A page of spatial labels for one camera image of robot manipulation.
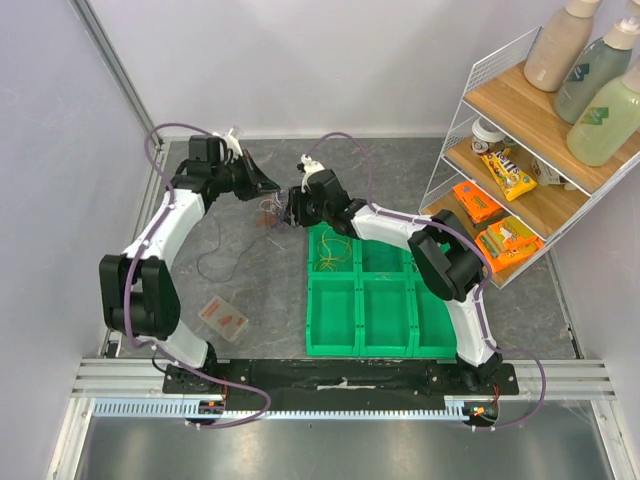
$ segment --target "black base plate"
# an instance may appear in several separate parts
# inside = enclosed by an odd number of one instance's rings
[[[220,361],[211,374],[265,390],[274,411],[440,409],[445,395],[492,396],[494,382],[501,395],[519,393],[515,370],[508,363],[475,390],[462,381],[458,365],[435,360],[230,360]],[[345,379],[349,386],[375,388],[318,390]],[[223,388],[168,365],[162,391],[209,395],[221,394]],[[226,409],[258,410],[262,405],[261,396],[232,388]]]

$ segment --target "gray floor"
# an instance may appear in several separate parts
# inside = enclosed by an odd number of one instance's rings
[[[527,402],[503,402],[501,417]],[[264,420],[215,432],[177,419],[94,418],[77,480],[608,480],[588,402],[549,403],[524,428],[471,433],[401,420]]]
[[[370,139],[363,143],[375,160],[376,202],[416,212],[442,139]],[[312,144],[311,140],[243,142],[265,174],[285,190],[299,184],[296,164]],[[186,157],[187,144],[172,142],[166,169],[175,170]],[[314,159],[334,169],[352,197],[366,197],[367,166],[348,140],[326,142]],[[434,185],[451,174],[440,168]],[[306,232],[302,228],[267,231],[259,225],[262,213],[258,204],[259,200],[243,203],[229,194],[221,196],[187,237],[172,269],[182,318],[214,344],[220,357],[303,357]],[[201,263],[207,276],[220,281],[214,283],[198,274],[195,263],[199,255],[216,248],[218,227],[222,234],[220,248]],[[238,260],[254,241],[255,245]],[[236,262],[235,275],[229,280]],[[214,295],[230,302],[250,321],[249,331],[237,344],[226,342],[198,317]],[[546,259],[538,260],[500,291],[489,287],[485,304],[493,335],[503,348],[528,348],[542,358],[575,357]],[[135,352],[136,356],[146,354]]]

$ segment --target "white wall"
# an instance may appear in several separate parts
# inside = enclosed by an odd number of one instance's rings
[[[585,354],[605,360],[640,458],[640,168],[554,247]]]
[[[102,324],[98,262],[130,240],[144,133],[67,0],[0,15],[0,465],[44,478]]]
[[[471,65],[563,2],[91,3],[155,122],[316,136],[446,133]]]

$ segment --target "green compartment tray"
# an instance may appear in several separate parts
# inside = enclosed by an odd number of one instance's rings
[[[444,302],[424,285],[411,254],[309,229],[307,354],[455,358]]]

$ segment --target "gray stone surface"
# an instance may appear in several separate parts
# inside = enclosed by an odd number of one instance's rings
[[[396,210],[417,211],[442,139],[369,139],[363,144],[375,161],[376,202]],[[300,155],[311,140],[244,141],[256,163],[282,189],[299,184],[296,170]],[[175,170],[187,157],[185,142],[172,142],[167,169]],[[337,173],[353,197],[367,195],[367,166],[348,140],[325,142],[314,159]],[[452,171],[440,167],[434,185]],[[305,356],[307,293],[307,235],[304,229],[267,231],[259,200],[239,202],[221,196],[207,216],[192,230],[179,252],[172,276],[182,302],[182,318],[209,339],[218,355],[226,358],[295,358]],[[203,278],[196,270],[198,257],[218,246],[201,262]],[[253,247],[239,258],[252,243]],[[232,278],[234,265],[237,268]],[[214,296],[233,304],[250,321],[247,334],[236,344],[219,337],[198,317]],[[541,259],[499,291],[485,293],[486,311],[494,337],[504,348],[524,347],[543,358],[573,358],[565,321],[546,259]],[[148,352],[136,352],[135,355]]]

